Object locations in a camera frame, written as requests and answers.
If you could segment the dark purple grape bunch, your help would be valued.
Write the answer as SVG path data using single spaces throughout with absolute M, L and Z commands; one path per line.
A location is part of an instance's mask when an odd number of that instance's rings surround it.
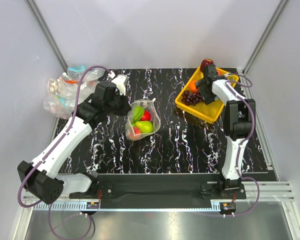
M 191 92 L 190 90 L 185 90 L 181 94 L 181 102 L 186 106 L 195 106 L 196 104 L 203 103 L 204 98 L 199 92 Z

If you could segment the green star fruit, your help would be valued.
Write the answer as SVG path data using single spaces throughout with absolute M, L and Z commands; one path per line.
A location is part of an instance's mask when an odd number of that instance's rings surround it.
M 141 120 L 141 118 L 143 117 L 145 113 L 145 109 L 142 106 L 136 106 L 133 109 L 133 115 L 132 115 L 132 121 L 133 122 L 138 122 Z

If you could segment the clear zip top bag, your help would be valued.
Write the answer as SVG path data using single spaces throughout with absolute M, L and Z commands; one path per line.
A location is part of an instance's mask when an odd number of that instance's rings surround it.
M 155 134 L 161 128 L 161 118 L 155 107 L 156 98 L 139 99 L 131 104 L 127 115 L 125 135 L 130 141 L 139 141 Z

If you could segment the pink peach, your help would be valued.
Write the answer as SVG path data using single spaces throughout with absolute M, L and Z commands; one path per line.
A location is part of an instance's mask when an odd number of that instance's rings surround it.
M 137 141 L 141 138 L 141 136 L 142 136 L 141 130 L 136 126 L 133 126 L 132 130 L 130 131 L 129 138 L 132 141 Z

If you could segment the bright red apple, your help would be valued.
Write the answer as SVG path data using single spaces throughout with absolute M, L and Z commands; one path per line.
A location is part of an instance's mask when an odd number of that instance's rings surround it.
M 145 110 L 143 113 L 143 116 L 141 117 L 140 120 L 141 121 L 151 121 L 151 118 L 152 118 L 151 114 L 147 110 Z

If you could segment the smooth green apple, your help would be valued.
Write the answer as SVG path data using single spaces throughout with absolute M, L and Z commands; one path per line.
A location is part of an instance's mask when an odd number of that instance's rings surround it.
M 135 126 L 140 130 L 142 134 L 148 134 L 153 132 L 153 124 L 150 121 L 136 121 Z

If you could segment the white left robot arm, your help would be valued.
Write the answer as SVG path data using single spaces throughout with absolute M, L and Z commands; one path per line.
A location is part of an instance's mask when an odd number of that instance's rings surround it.
M 21 180 L 19 193 L 27 190 L 40 202 L 54 203 L 62 194 L 83 194 L 93 198 L 98 193 L 96 177 L 88 173 L 59 175 L 59 170 L 79 143 L 109 114 L 126 116 L 131 110 L 126 96 L 128 78 L 118 75 L 101 81 L 94 93 L 75 107 L 72 117 L 57 137 L 31 162 L 22 161 L 17 171 Z

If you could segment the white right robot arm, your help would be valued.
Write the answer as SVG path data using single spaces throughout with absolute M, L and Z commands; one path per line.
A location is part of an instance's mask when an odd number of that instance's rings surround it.
M 203 78 L 195 83 L 196 88 L 208 105 L 221 100 L 225 105 L 223 116 L 223 132 L 227 139 L 224 165 L 214 194 L 222 198 L 229 198 L 241 191 L 241 164 L 246 145 L 255 131 L 256 102 L 238 93 L 225 75 L 218 75 L 214 64 L 201 68 Z

